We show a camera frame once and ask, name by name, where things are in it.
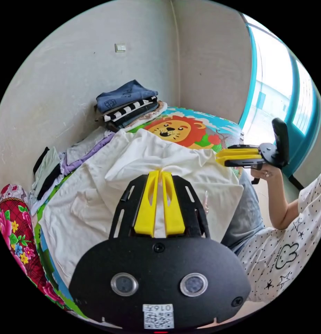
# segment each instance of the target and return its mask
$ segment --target black and white striped shirt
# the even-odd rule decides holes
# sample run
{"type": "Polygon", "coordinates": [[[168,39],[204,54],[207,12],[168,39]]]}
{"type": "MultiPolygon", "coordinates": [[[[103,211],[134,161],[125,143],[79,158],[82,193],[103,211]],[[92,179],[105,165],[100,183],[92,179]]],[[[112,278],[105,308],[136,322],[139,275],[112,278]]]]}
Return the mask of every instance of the black and white striped shirt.
{"type": "Polygon", "coordinates": [[[136,102],[132,102],[129,105],[122,107],[120,109],[117,109],[115,111],[109,112],[107,115],[104,116],[104,121],[116,121],[123,117],[124,115],[130,114],[133,110],[139,109],[140,107],[143,107],[145,105],[148,105],[150,103],[154,103],[157,101],[156,96],[151,96],[149,98],[139,100],[136,102]]]}

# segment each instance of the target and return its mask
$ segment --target red floral fabric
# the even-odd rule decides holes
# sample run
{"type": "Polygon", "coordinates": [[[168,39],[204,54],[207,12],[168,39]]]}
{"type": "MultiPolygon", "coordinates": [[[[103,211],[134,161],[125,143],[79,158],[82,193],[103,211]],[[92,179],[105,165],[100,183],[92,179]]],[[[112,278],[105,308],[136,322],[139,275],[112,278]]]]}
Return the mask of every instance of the red floral fabric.
{"type": "Polygon", "coordinates": [[[28,206],[21,200],[20,196],[18,196],[19,198],[9,197],[6,194],[9,188],[13,190],[14,194],[16,194],[16,191],[24,193],[21,186],[10,184],[1,191],[0,198],[3,197],[4,199],[0,202],[0,232],[5,243],[22,271],[37,288],[53,302],[69,310],[45,277],[35,247],[28,206]]]}

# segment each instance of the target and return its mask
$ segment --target gray pants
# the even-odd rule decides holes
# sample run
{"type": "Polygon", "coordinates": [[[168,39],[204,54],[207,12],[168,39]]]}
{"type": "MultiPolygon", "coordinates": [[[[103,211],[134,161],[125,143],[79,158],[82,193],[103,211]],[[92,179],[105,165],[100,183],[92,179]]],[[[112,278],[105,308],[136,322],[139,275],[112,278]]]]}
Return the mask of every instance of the gray pants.
{"type": "Polygon", "coordinates": [[[231,223],[221,241],[235,254],[243,249],[247,241],[263,229],[259,200],[248,174],[243,171],[239,184],[244,187],[242,197],[233,215],[231,223]]]}

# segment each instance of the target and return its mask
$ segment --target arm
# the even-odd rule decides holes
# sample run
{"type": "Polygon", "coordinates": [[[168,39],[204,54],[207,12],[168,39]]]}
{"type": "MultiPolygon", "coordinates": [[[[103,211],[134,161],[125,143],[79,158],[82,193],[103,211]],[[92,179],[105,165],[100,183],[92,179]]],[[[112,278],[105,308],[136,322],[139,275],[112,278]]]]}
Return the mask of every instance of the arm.
{"type": "Polygon", "coordinates": [[[270,165],[264,165],[262,170],[251,170],[253,177],[262,178],[268,184],[269,216],[274,228],[286,229],[298,217],[298,200],[288,204],[283,187],[282,172],[270,165]]]}

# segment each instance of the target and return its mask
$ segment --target lion cartoon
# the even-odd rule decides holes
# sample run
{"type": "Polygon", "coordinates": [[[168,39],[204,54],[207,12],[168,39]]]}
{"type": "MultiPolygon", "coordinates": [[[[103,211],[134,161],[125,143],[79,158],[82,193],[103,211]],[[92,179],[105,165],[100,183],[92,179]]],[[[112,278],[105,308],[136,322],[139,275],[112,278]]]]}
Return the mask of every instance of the lion cartoon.
{"type": "Polygon", "coordinates": [[[167,116],[154,120],[144,129],[154,133],[156,136],[177,143],[190,149],[210,149],[214,145],[220,144],[217,134],[209,135],[208,146],[200,146],[198,143],[207,134],[207,127],[203,122],[194,118],[167,116]]]}

